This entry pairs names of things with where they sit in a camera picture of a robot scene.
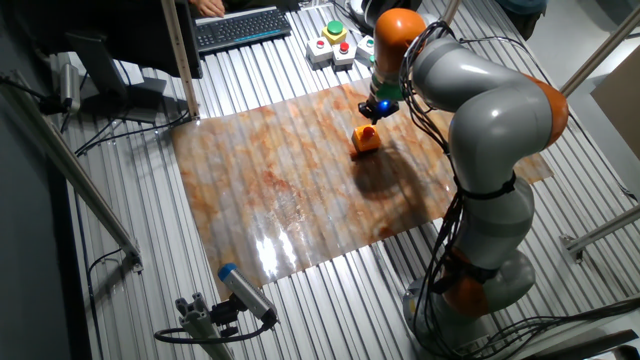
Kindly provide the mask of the person's bare hand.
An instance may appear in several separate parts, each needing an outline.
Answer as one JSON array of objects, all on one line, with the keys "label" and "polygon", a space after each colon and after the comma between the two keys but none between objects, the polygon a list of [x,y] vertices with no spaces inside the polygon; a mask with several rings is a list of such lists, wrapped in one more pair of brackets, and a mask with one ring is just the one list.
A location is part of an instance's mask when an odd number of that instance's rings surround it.
[{"label": "person's bare hand", "polygon": [[189,0],[189,3],[205,17],[222,18],[226,12],[222,0]]}]

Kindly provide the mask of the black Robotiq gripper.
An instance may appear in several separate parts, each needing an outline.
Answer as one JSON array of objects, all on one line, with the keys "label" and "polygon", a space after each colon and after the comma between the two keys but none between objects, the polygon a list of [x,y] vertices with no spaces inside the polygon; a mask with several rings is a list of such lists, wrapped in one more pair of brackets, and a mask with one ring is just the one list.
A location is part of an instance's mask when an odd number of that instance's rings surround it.
[{"label": "black Robotiq gripper", "polygon": [[399,110],[399,103],[395,100],[371,100],[358,104],[358,110],[364,116],[370,125],[377,128],[380,125],[380,119],[386,118]]}]

